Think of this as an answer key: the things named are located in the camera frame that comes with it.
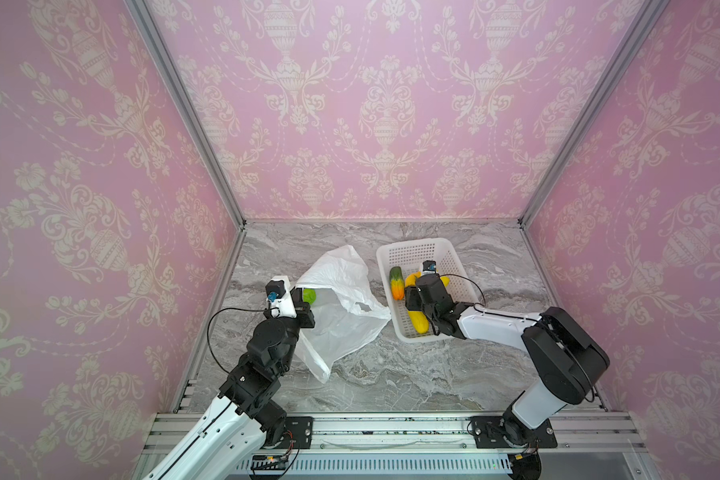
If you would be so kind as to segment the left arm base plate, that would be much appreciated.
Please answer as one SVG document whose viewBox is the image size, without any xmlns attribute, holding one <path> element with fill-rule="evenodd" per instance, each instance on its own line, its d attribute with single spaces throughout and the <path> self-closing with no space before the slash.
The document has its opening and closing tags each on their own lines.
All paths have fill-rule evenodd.
<svg viewBox="0 0 720 480">
<path fill-rule="evenodd" d="M 276 428 L 272 446 L 281 450 L 310 449 L 313 430 L 312 416 L 289 416 Z"/>
</svg>

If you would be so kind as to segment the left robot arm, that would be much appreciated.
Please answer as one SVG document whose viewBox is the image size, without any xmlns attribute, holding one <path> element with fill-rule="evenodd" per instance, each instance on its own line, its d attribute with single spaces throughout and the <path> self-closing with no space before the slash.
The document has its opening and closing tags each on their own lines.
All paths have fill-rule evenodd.
<svg viewBox="0 0 720 480">
<path fill-rule="evenodd" d="M 311 421 L 303 417 L 291 428 L 273 397 L 290 370 L 299 334 L 315 326 L 311 305 L 280 299 L 264 314 L 217 397 L 146 479 L 225 479 L 250 460 L 253 478 L 286 472 L 292 451 L 309 445 L 304 433 Z"/>
</svg>

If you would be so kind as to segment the green toy apple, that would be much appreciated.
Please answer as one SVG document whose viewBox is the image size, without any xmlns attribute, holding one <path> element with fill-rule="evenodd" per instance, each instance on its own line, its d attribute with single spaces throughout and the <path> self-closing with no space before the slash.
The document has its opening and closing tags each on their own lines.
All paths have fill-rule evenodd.
<svg viewBox="0 0 720 480">
<path fill-rule="evenodd" d="M 310 288 L 302 289 L 302 300 L 310 305 L 314 304 L 317 299 L 316 291 Z"/>
</svg>

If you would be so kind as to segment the green orange toy papaya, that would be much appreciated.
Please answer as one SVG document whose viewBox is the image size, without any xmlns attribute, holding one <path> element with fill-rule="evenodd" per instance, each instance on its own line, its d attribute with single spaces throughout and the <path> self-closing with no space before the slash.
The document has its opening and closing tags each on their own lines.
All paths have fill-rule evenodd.
<svg viewBox="0 0 720 480">
<path fill-rule="evenodd" d="M 394 300 L 402 301 L 405 299 L 405 278 L 400 266 L 393 266 L 390 269 L 389 287 Z"/>
</svg>

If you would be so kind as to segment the long yellow toy fruit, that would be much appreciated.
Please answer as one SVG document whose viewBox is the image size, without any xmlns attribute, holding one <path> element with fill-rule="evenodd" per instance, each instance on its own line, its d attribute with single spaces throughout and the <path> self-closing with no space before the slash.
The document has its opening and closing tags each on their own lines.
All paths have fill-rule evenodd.
<svg viewBox="0 0 720 480">
<path fill-rule="evenodd" d="M 409 310 L 408 316 L 417 334 L 424 335 L 429 332 L 430 322 L 423 312 Z"/>
</svg>

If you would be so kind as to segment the yellow orange toy mango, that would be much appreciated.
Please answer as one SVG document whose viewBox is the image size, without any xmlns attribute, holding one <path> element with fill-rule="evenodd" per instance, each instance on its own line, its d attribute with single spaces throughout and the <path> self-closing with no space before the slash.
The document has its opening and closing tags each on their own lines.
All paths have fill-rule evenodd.
<svg viewBox="0 0 720 480">
<path fill-rule="evenodd" d="M 405 279 L 405 281 L 404 281 L 404 286 L 405 286 L 405 287 L 415 286 L 417 279 L 420 278 L 420 277 L 421 277 L 421 273 L 420 273 L 420 272 L 411 273 L 410 275 L 408 275 L 408 276 L 406 277 L 406 279 Z"/>
</svg>

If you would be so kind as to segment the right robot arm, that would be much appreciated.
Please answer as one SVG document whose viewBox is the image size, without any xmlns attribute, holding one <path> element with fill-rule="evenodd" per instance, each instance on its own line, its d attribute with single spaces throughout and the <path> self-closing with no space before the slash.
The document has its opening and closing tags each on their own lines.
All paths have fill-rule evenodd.
<svg viewBox="0 0 720 480">
<path fill-rule="evenodd" d="M 542 425 L 569 405 L 594 399 L 594 387 L 610 366 L 604 349 L 564 309 L 549 307 L 521 316 L 455 301 L 444 277 L 412 274 L 404 281 L 408 312 L 427 331 L 460 340 L 486 340 L 528 355 L 538 380 L 502 414 L 498 431 L 511 445 L 532 444 Z"/>
</svg>

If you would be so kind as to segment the white plastic bag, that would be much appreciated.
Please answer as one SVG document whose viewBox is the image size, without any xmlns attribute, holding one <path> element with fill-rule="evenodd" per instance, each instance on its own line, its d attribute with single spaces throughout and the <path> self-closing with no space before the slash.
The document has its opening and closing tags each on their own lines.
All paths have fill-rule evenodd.
<svg viewBox="0 0 720 480">
<path fill-rule="evenodd" d="M 296 282 L 311 290 L 315 326 L 300 334 L 295 355 L 321 383 L 334 363 L 374 341 L 391 310 L 372 293 L 369 270 L 351 245 L 324 253 Z"/>
</svg>

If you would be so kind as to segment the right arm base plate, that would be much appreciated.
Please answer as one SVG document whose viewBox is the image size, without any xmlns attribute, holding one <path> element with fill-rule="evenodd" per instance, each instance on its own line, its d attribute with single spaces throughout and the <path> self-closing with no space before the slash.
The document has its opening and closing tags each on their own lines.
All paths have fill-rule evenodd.
<svg viewBox="0 0 720 480">
<path fill-rule="evenodd" d="M 519 420 L 503 416 L 473 416 L 466 427 L 478 449 L 554 449 L 558 447 L 549 419 L 529 429 Z"/>
</svg>

